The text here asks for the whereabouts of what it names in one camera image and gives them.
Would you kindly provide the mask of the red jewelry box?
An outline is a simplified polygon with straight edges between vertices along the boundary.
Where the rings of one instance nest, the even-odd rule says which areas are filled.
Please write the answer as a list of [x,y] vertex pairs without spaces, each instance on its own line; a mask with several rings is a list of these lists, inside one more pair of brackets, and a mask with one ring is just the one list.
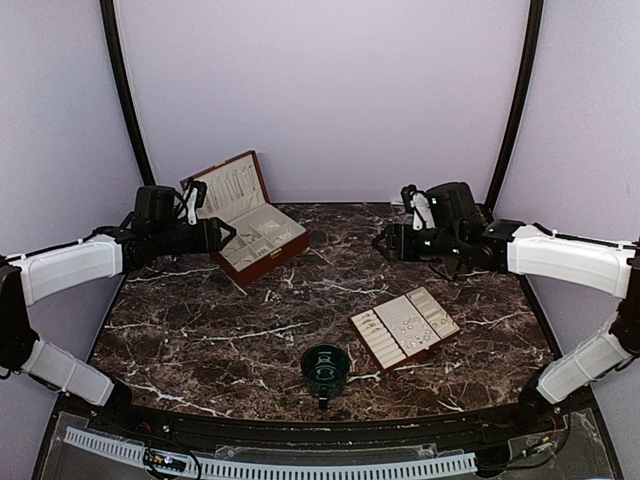
[[217,217],[236,236],[212,258],[245,287],[304,252],[309,232],[270,201],[255,151],[247,151],[191,177],[207,185],[200,218]]

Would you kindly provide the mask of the red jewelry tray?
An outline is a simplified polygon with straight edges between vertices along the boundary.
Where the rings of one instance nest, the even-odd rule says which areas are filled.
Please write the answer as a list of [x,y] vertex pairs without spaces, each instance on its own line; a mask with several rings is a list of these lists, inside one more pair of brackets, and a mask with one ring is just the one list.
[[381,372],[426,354],[460,332],[460,327],[423,286],[349,318]]

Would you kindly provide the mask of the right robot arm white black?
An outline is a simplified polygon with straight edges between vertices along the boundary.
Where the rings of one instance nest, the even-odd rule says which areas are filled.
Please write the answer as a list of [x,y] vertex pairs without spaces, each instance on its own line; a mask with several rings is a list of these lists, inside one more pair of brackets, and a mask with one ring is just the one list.
[[549,408],[639,356],[639,245],[549,230],[539,223],[496,220],[465,182],[426,191],[402,188],[410,224],[391,224],[373,240],[392,261],[453,257],[487,271],[534,275],[591,287],[619,299],[612,319],[570,353],[539,370],[519,395],[510,424],[534,432]]

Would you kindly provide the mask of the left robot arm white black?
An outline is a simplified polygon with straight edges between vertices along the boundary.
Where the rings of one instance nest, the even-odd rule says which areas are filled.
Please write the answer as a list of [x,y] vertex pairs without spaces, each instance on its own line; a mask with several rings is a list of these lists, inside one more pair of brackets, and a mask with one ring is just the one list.
[[101,417],[120,436],[141,427],[140,412],[125,400],[130,390],[71,353],[45,341],[31,327],[27,309],[81,284],[140,269],[161,256],[221,251],[236,235],[223,220],[200,219],[206,185],[186,194],[172,187],[143,186],[118,226],[102,226],[75,242],[1,260],[1,367],[103,407]]

